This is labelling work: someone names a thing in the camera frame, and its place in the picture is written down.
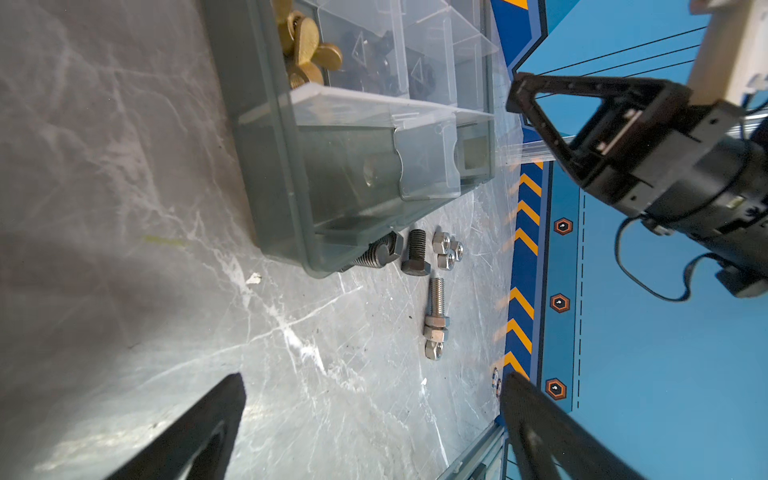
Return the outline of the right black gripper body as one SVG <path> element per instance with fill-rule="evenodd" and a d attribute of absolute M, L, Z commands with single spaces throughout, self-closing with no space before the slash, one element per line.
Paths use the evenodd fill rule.
<path fill-rule="evenodd" d="M 690 104 L 675 83 L 601 87 L 590 121 L 590 193 L 652 233 L 705 248 L 735 297 L 767 291 L 767 124 L 733 138 L 745 111 Z"/>

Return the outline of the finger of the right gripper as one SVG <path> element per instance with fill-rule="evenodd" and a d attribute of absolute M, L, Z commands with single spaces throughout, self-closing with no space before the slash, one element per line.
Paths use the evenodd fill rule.
<path fill-rule="evenodd" d="M 565 140 L 537 100 L 540 94 L 594 98 L 600 101 L 576 136 Z M 634 147 L 649 142 L 673 122 L 690 99 L 690 89 L 669 80 L 623 77 L 515 75 L 506 109 L 532 124 L 563 170 L 587 187 L 611 167 L 629 169 L 623 160 Z"/>

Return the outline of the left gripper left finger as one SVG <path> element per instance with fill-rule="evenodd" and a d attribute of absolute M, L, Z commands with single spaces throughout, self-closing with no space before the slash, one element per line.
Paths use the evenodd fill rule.
<path fill-rule="evenodd" d="M 223 479 L 246 403 L 243 377 L 224 377 L 111 479 Z"/>

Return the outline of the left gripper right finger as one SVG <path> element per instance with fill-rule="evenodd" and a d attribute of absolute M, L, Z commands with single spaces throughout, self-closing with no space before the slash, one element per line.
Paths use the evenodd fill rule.
<path fill-rule="evenodd" d="M 523 479 L 640 479 L 522 374 L 502 381 L 501 414 Z"/>

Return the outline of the black wing nut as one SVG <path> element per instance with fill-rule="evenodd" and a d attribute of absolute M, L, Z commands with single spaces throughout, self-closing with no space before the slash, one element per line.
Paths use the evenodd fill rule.
<path fill-rule="evenodd" d="M 366 31 L 346 32 L 342 36 L 342 68 L 335 74 L 335 85 L 349 90 L 387 96 L 400 96 L 402 89 L 389 55 L 394 50 L 394 35 L 365 36 Z"/>
<path fill-rule="evenodd" d="M 409 92 L 414 100 L 438 101 L 439 70 L 433 58 L 418 57 L 409 65 Z"/>

